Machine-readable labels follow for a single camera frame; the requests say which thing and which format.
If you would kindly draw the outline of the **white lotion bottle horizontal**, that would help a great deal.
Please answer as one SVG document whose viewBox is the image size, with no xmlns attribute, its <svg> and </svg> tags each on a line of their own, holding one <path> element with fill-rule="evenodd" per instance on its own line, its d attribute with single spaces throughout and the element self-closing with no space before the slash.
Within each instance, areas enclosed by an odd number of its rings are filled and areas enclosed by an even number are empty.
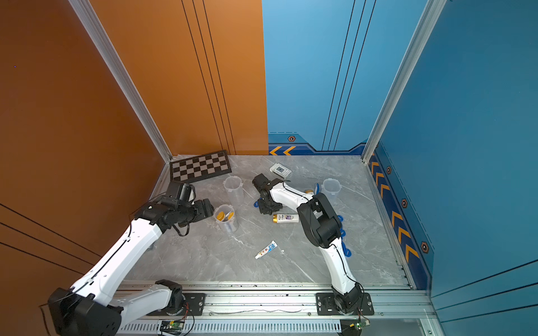
<svg viewBox="0 0 538 336">
<path fill-rule="evenodd" d="M 278 224 L 299 223 L 300 219 L 298 214 L 274 214 L 273 222 Z"/>
</svg>

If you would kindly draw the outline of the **toothpaste tube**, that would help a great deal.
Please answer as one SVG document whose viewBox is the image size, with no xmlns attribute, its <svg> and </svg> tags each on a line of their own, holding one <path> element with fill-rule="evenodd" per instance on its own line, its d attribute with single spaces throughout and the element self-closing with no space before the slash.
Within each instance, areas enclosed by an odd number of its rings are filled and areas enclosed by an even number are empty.
<svg viewBox="0 0 538 336">
<path fill-rule="evenodd" d="M 267 253 L 271 252 L 272 250 L 277 248 L 277 244 L 275 241 L 272 241 L 266 248 L 262 249 L 257 255 L 255 256 L 255 259 L 258 260 L 265 256 Z"/>
</svg>

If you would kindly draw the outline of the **clear plastic cup front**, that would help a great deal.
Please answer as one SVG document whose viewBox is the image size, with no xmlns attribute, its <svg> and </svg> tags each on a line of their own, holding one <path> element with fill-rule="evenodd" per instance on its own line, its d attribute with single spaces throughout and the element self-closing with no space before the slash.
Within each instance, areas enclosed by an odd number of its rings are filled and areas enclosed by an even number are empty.
<svg viewBox="0 0 538 336">
<path fill-rule="evenodd" d="M 232 234 L 237 231 L 238 223 L 235 210 L 229 204 L 223 204 L 215 209 L 214 218 L 222 231 Z"/>
</svg>

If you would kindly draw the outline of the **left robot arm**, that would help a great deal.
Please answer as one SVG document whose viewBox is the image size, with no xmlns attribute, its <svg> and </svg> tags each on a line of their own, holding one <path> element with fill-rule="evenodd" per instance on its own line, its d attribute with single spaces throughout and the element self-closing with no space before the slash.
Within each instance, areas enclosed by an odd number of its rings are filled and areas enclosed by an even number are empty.
<svg viewBox="0 0 538 336">
<path fill-rule="evenodd" d="M 210 218 L 208 199 L 181 201 L 168 197 L 148 202 L 105 256 L 69 289 L 58 288 L 46 303 L 58 335 L 115 335 L 151 312 L 176 316 L 186 311 L 182 285 L 159 280 L 147 290 L 114 299 L 122 281 L 145 251 L 169 229 L 187 228 Z"/>
</svg>

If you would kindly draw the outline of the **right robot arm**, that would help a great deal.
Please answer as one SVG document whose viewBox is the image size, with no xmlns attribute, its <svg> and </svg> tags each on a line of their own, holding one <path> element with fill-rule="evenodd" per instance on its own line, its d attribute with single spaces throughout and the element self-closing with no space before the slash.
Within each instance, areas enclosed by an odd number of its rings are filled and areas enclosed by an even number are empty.
<svg viewBox="0 0 538 336">
<path fill-rule="evenodd" d="M 365 292 L 345 259 L 343 225 L 327 197 L 322 193 L 303 193 L 281 179 L 271 181 L 263 174 L 255 176 L 252 184 L 260 194 L 257 203 L 261 214 L 272 215 L 283 207 L 297 212 L 306 238 L 322 252 L 331 276 L 336 309 L 343 314 L 354 314 Z"/>
</svg>

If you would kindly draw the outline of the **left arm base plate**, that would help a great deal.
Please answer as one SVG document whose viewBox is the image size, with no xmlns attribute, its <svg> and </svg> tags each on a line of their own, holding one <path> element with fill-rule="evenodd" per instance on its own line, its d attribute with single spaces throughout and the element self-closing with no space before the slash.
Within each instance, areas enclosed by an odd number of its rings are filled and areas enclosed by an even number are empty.
<svg viewBox="0 0 538 336">
<path fill-rule="evenodd" d="M 174 295 L 168 306 L 148 314 L 148 316 L 162 316 L 179 319 L 180 317 L 201 316 L 205 306 L 205 293 L 183 293 Z"/>
</svg>

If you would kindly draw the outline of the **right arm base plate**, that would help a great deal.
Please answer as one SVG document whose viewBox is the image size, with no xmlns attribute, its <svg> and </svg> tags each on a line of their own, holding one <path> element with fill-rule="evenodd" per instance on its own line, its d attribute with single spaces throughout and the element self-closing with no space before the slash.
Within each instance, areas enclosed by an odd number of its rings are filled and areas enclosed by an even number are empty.
<svg viewBox="0 0 538 336">
<path fill-rule="evenodd" d="M 334 293 L 316 293 L 317 314 L 320 316 L 361 315 L 373 316 L 374 304 L 369 293 L 359 294 L 358 299 L 349 301 Z"/>
</svg>

